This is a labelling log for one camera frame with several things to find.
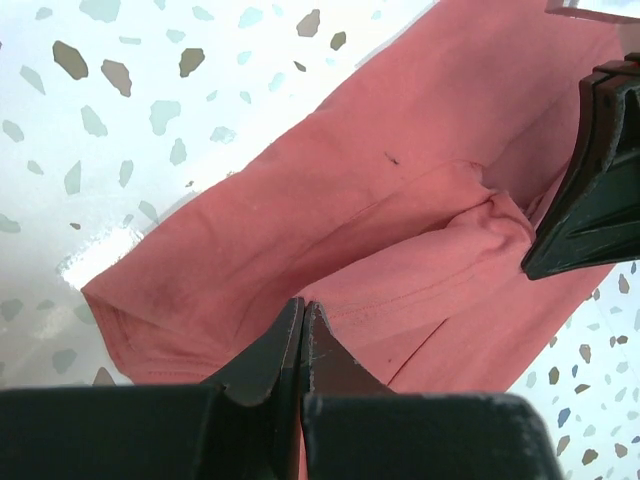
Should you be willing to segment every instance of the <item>speckled surface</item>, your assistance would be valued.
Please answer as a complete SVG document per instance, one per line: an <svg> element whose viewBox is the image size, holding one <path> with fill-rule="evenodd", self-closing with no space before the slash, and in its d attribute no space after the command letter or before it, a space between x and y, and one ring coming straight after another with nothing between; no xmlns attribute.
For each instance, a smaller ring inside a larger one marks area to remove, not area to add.
<svg viewBox="0 0 640 480"><path fill-rule="evenodd" d="M125 383L78 289L430 3L4 0L0 385ZM616 267L512 388L567 478L640 478L636 270Z"/></svg>

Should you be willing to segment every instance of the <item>red towel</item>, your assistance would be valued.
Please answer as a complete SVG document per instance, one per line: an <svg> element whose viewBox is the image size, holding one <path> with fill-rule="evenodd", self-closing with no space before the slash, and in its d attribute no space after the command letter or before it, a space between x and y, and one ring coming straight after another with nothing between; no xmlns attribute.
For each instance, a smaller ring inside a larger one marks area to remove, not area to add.
<svg viewBox="0 0 640 480"><path fill-rule="evenodd" d="M397 391L508 388L608 271L519 266L523 212L540 217L573 150L578 81L620 55L612 27L545 3L443 0L91 281L117 367L199 381L302 292Z"/></svg>

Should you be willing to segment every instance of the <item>red cloth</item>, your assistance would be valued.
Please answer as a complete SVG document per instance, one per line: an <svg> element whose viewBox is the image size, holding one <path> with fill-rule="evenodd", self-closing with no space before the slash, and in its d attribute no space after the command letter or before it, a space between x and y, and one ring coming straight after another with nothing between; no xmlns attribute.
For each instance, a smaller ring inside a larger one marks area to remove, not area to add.
<svg viewBox="0 0 640 480"><path fill-rule="evenodd" d="M608 271L519 267L522 212L573 150L578 80L620 55L612 27L545 3L443 0L91 281L117 367L199 381L302 291L397 391L508 388Z"/></svg>

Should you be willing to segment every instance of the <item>folded fabric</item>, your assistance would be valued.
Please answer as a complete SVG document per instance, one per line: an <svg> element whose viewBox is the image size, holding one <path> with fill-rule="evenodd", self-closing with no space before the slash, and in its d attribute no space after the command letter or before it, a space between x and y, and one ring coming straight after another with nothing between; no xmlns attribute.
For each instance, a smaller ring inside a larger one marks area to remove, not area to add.
<svg viewBox="0 0 640 480"><path fill-rule="evenodd" d="M519 266L573 149L578 80L619 56L612 27L544 7L443 0L92 280L120 371L199 381L300 293L397 391L506 389L608 271Z"/></svg>

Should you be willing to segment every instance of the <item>brown speckle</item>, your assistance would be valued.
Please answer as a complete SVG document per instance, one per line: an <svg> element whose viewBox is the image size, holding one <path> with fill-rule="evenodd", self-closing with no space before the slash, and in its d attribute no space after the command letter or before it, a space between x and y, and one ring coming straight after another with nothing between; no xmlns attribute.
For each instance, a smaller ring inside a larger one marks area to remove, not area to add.
<svg viewBox="0 0 640 480"><path fill-rule="evenodd" d="M555 385L556 383L558 383L559 379L560 371L556 367L553 367L551 370L549 370L549 383L551 385Z"/></svg>
<svg viewBox="0 0 640 480"><path fill-rule="evenodd" d="M338 32L331 39L331 48L337 52L345 43L347 43L347 34Z"/></svg>
<svg viewBox="0 0 640 480"><path fill-rule="evenodd" d="M592 450L591 448L588 448L587 450L585 450L584 455L582 455L582 464L589 465L596 458L598 458L598 452Z"/></svg>
<svg viewBox="0 0 640 480"><path fill-rule="evenodd" d="M93 380L93 385L115 385L116 382L113 381L113 378L109 374L106 368L100 367L98 369L98 373L96 373L96 378Z"/></svg>
<svg viewBox="0 0 640 480"><path fill-rule="evenodd" d="M89 67L80 52L60 40L56 40L53 44L53 61L60 65L74 80L89 76Z"/></svg>
<svg viewBox="0 0 640 480"><path fill-rule="evenodd" d="M580 356L586 363L591 363L591 347L586 344L580 345Z"/></svg>
<svg viewBox="0 0 640 480"><path fill-rule="evenodd" d="M626 457L627 453L629 452L627 447L619 443L616 443L615 449L616 449L616 455L618 456L618 458Z"/></svg>
<svg viewBox="0 0 640 480"><path fill-rule="evenodd" d="M569 442L571 442L571 437L569 435L565 435L560 440L558 440L558 446L556 447L556 456L562 455L562 452L566 450L569 446Z"/></svg>
<svg viewBox="0 0 640 480"><path fill-rule="evenodd" d="M102 62L101 70L109 80L109 83L118 89L120 95L124 97L131 96L131 79L129 78L129 70L124 64L105 60Z"/></svg>
<svg viewBox="0 0 640 480"><path fill-rule="evenodd" d="M318 33L318 26L320 26L320 10L316 8L298 22L296 30L301 37L313 37Z"/></svg>
<svg viewBox="0 0 640 480"><path fill-rule="evenodd" d="M580 385L578 385L578 386L575 388L575 392L576 392L576 394L578 394L578 393L582 393L582 392L584 392L585 390L589 390L590 388L591 388L591 385L585 385L584 383L581 383Z"/></svg>
<svg viewBox="0 0 640 480"><path fill-rule="evenodd" d="M389 160L391 163L393 163L394 165L400 165L400 162L398 162L395 158L393 158L391 155L389 155L387 152L384 152L384 156L387 157L387 160Z"/></svg>
<svg viewBox="0 0 640 480"><path fill-rule="evenodd" d="M631 290L629 282L623 274L620 274L620 277L618 277L618 290L620 290L620 293L624 294L629 293L629 290Z"/></svg>
<svg viewBox="0 0 640 480"><path fill-rule="evenodd" d="M204 62L204 51L201 48L187 48L180 58L180 76L186 78Z"/></svg>

